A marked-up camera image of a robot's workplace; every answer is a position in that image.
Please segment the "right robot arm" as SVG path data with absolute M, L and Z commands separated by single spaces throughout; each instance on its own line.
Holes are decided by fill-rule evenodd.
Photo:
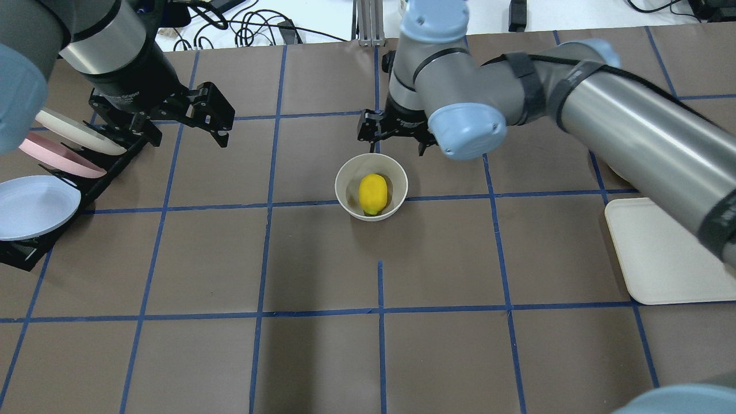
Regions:
M 620 69 L 600 39 L 481 66 L 465 41 L 463 1 L 413 1 L 384 57 L 386 108 L 358 139 L 412 137 L 455 160 L 485 158 L 507 128 L 549 116 L 623 173 L 721 262 L 734 264 L 734 137 L 646 79 Z

